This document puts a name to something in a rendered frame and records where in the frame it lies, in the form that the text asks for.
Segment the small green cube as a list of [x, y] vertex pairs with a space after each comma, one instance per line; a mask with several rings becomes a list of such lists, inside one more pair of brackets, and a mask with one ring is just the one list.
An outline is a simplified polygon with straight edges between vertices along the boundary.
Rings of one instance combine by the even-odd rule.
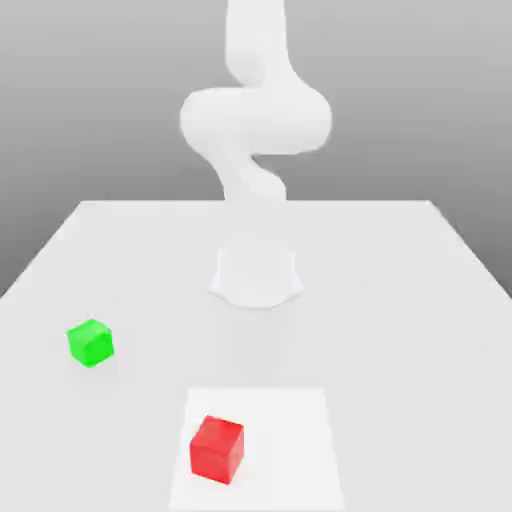
[[112, 330], [89, 319], [66, 332], [71, 355], [85, 367], [93, 367], [114, 355]]

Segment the small red cube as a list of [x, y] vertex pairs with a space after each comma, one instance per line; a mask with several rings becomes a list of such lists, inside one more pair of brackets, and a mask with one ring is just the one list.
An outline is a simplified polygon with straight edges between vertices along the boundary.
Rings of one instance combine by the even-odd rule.
[[205, 416], [189, 444], [192, 473], [229, 485], [244, 457], [244, 434], [241, 424]]

